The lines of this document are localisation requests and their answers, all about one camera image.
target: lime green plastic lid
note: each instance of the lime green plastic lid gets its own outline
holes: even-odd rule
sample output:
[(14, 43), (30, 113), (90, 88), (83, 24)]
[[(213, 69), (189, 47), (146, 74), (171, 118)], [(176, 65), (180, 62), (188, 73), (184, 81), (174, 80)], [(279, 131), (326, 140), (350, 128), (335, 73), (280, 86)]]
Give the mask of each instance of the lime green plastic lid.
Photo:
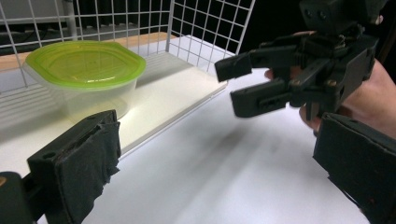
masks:
[(36, 49), (26, 63), (49, 83), (64, 88), (101, 89), (139, 77), (146, 61), (116, 42), (67, 41)]

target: metal wire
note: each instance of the metal wire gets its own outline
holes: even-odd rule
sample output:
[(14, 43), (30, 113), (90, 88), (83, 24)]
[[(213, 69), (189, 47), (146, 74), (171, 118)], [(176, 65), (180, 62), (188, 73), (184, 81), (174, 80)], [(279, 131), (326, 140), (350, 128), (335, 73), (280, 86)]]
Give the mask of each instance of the metal wire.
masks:
[(208, 71), (215, 61), (238, 53), (255, 3), (94, 0), (87, 6), (88, 1), (47, 0), (51, 10), (45, 10), (43, 1), (0, 1), (0, 97), (36, 85), (21, 68), (24, 59), (55, 42), (117, 41), (144, 57), (167, 51)]

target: table surface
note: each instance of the table surface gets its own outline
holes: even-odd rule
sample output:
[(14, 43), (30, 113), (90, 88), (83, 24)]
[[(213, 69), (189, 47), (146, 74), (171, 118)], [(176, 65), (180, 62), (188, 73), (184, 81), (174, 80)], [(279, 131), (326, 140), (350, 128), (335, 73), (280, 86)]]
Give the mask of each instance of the table surface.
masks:
[(298, 110), (233, 114), (226, 90), (120, 161), (84, 223), (368, 223), (312, 159)]

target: plastic container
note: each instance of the plastic container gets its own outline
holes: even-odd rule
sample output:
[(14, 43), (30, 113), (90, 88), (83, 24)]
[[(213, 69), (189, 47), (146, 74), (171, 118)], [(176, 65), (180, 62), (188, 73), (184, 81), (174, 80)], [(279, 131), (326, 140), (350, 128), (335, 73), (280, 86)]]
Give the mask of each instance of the plastic container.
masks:
[(122, 45), (99, 41), (51, 44), (30, 53), (23, 64), (73, 121), (110, 109), (121, 118), (145, 68), (146, 61)]

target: human hand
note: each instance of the human hand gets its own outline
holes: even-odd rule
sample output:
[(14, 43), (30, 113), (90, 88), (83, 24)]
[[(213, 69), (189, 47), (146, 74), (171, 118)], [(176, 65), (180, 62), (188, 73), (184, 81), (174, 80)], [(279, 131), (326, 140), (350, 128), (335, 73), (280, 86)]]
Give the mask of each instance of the human hand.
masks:
[[(290, 69), (291, 77), (300, 73), (299, 67)], [(272, 79), (273, 71), (267, 70), (265, 76)], [(380, 62), (375, 61), (371, 77), (345, 99), (338, 113), (396, 139), (396, 86)], [(318, 132), (320, 118), (306, 120), (305, 106), (300, 108), (300, 116), (306, 125)]]

